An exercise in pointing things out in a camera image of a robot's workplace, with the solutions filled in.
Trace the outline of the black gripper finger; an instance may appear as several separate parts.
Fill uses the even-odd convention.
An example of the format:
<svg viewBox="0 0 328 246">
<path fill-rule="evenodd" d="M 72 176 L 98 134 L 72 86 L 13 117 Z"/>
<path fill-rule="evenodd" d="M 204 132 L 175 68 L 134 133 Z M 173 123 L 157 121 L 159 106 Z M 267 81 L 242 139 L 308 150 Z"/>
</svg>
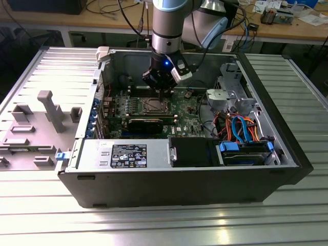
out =
<svg viewBox="0 0 328 246">
<path fill-rule="evenodd" d="M 153 89 L 160 100 L 163 98 L 164 94 L 164 87 L 163 87 L 163 80 L 158 77 L 156 70 L 150 69 L 142 74 L 143 81 Z"/>
<path fill-rule="evenodd" d="M 171 91 L 174 87 L 176 87 L 177 82 L 172 74 L 167 73 L 164 76 L 164 91 Z"/>
</svg>

